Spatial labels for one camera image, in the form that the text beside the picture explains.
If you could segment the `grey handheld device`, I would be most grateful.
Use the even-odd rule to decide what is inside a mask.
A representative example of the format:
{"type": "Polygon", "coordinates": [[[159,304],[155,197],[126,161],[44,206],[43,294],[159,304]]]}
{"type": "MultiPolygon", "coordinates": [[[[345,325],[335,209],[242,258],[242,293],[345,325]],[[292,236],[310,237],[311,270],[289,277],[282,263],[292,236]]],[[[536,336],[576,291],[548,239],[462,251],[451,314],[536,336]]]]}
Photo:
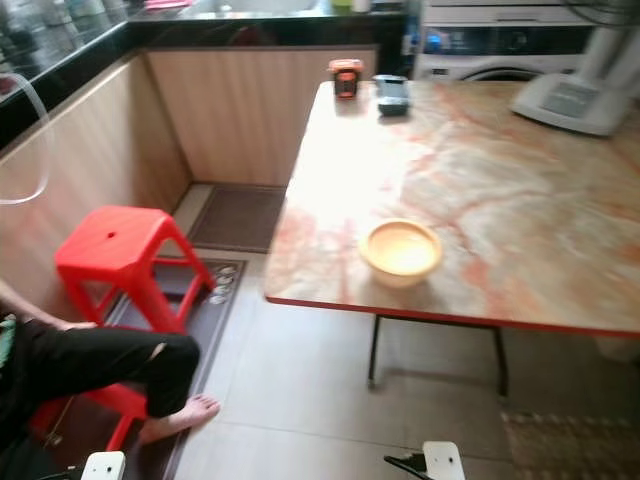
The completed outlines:
{"type": "Polygon", "coordinates": [[[374,76],[375,102],[383,116],[407,116],[411,100],[408,79],[403,76],[374,76]]]}

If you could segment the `dark brown floor mat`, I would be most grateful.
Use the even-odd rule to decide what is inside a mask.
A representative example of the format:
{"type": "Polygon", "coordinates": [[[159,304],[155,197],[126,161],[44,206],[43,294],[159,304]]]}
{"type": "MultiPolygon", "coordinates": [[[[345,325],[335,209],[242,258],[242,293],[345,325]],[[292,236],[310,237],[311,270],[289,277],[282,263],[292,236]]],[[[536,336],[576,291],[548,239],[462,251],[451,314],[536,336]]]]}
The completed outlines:
{"type": "MultiPolygon", "coordinates": [[[[214,259],[204,262],[214,275],[215,288],[201,294],[197,305],[186,316],[186,330],[200,344],[201,358],[193,376],[192,394],[201,393],[209,383],[221,337],[228,324],[238,288],[241,287],[246,261],[214,259]]],[[[154,270],[161,291],[178,306],[186,297],[195,275],[183,266],[161,265],[154,270]]],[[[86,396],[55,399],[47,404],[41,419],[33,421],[32,433],[38,445],[50,453],[58,467],[82,466],[90,454],[104,451],[122,416],[86,396]]],[[[169,436],[159,442],[137,445],[140,425],[133,422],[125,435],[125,466],[122,480],[175,480],[180,454],[186,448],[191,431],[169,436]]]]}

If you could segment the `white washing machine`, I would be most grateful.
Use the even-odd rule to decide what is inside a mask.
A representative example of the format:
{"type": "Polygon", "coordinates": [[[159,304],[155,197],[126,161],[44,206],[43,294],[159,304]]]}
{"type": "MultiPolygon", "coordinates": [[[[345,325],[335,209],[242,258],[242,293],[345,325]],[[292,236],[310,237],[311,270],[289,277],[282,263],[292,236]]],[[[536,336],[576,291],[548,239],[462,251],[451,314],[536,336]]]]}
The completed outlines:
{"type": "Polygon", "coordinates": [[[422,0],[415,81],[531,81],[579,67],[595,26],[561,0],[422,0]]]}

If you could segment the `red plastic stool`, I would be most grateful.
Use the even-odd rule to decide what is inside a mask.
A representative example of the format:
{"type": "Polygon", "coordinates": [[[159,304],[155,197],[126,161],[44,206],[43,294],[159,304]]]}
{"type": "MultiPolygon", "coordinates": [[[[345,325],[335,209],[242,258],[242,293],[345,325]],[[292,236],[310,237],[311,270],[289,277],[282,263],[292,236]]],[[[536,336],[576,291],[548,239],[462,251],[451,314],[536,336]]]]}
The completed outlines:
{"type": "Polygon", "coordinates": [[[54,264],[70,301],[84,319],[99,325],[123,294],[155,332],[184,333],[201,292],[216,285],[177,221],[150,207],[93,210],[55,252],[54,264]],[[178,308],[157,284],[156,265],[186,266],[195,274],[178,308]]]}
{"type": "Polygon", "coordinates": [[[27,421],[29,434],[63,453],[124,451],[137,422],[146,420],[145,397],[123,384],[50,399],[27,421]]]}

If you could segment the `yellow bowl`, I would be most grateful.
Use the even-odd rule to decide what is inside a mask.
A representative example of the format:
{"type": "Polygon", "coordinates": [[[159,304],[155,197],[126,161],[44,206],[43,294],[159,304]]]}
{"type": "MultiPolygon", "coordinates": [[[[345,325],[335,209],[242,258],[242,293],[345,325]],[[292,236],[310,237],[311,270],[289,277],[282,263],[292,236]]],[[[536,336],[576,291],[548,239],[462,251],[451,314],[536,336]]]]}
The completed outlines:
{"type": "Polygon", "coordinates": [[[420,284],[443,261],[439,237],[425,225],[408,219],[381,221],[361,234],[357,246],[372,280],[389,288],[420,284]]]}

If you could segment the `orange black device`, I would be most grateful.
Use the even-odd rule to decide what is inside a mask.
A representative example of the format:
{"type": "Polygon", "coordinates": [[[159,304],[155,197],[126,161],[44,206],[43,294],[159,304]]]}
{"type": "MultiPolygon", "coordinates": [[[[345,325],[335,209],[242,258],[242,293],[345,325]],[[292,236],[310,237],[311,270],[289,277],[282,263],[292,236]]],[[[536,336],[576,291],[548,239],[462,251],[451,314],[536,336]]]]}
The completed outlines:
{"type": "Polygon", "coordinates": [[[364,74],[364,61],[356,58],[335,59],[328,63],[335,100],[355,100],[364,74]]]}

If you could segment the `black stone countertop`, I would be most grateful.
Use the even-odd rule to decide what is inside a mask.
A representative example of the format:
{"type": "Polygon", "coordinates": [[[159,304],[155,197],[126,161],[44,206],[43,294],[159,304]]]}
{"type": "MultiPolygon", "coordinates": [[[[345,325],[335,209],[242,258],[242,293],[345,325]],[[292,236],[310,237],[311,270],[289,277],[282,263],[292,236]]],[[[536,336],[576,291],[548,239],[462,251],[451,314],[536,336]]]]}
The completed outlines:
{"type": "Polygon", "coordinates": [[[47,111],[67,101],[104,70],[146,50],[247,49],[247,47],[362,47],[376,51],[376,72],[410,70],[404,54],[403,13],[302,15],[242,19],[161,18],[156,12],[91,27],[5,31],[1,52],[15,73],[35,88],[47,111]]]}

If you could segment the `person in black trousers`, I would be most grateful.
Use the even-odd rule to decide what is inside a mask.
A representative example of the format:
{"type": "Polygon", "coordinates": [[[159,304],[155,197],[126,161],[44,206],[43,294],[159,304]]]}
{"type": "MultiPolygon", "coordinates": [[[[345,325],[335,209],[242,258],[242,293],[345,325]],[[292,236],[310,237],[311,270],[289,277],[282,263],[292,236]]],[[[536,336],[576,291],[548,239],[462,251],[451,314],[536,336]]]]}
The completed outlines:
{"type": "Polygon", "coordinates": [[[42,404],[122,383],[140,384],[140,443],[197,428],[221,411],[191,396],[201,349],[187,334],[69,323],[0,282],[0,479],[33,480],[24,454],[28,422],[42,404]]]}

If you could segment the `wooden cabinet front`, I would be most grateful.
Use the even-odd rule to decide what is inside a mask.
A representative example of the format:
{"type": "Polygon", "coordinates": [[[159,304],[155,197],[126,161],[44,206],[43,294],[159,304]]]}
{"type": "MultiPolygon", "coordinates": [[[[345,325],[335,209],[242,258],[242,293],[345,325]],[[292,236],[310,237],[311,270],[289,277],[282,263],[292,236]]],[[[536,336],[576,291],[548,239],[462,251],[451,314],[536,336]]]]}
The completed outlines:
{"type": "Polygon", "coordinates": [[[284,186],[328,64],[378,68],[374,46],[132,52],[6,148],[0,273],[27,300],[72,311],[52,257],[104,205],[172,211],[193,183],[284,186]]]}

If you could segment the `pink item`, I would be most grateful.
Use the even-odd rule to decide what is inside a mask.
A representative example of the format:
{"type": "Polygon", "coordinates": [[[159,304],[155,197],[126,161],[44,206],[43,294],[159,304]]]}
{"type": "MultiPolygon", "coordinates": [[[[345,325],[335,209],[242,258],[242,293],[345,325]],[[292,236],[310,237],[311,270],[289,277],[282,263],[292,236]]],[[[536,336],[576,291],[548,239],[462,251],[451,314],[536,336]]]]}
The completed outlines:
{"type": "Polygon", "coordinates": [[[143,9],[146,12],[159,12],[166,9],[188,8],[195,0],[143,0],[143,9]]]}

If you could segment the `brown ribbed doormat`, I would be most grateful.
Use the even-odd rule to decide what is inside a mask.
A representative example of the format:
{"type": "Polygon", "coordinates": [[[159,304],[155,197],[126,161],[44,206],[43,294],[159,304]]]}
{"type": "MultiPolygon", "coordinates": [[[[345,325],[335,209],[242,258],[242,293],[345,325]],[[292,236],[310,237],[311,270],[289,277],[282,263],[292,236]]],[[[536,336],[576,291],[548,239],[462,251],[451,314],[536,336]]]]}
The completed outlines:
{"type": "Polygon", "coordinates": [[[211,183],[187,237],[201,250],[268,253],[285,188],[211,183]]]}

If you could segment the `orange marble table red edge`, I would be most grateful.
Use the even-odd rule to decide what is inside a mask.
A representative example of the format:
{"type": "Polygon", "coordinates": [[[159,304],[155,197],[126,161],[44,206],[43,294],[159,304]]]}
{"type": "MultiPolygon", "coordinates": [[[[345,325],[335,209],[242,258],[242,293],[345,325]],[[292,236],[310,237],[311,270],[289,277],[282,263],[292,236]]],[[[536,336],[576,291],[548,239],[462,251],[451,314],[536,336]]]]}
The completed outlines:
{"type": "Polygon", "coordinates": [[[275,305],[489,330],[640,338],[640,114],[599,138],[522,119],[518,82],[410,83],[407,116],[374,87],[317,87],[262,275],[275,305]],[[442,241],[410,288],[372,280],[358,238],[387,219],[442,241]]]}

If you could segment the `white appliance base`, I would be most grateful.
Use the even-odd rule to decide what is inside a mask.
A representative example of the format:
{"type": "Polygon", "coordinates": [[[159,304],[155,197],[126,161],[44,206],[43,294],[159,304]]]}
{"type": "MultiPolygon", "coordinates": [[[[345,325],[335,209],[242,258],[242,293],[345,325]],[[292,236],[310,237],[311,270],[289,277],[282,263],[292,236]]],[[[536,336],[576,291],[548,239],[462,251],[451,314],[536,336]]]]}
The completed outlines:
{"type": "Polygon", "coordinates": [[[512,113],[553,127],[611,136],[640,99],[640,26],[596,27],[575,72],[532,79],[512,113]]]}

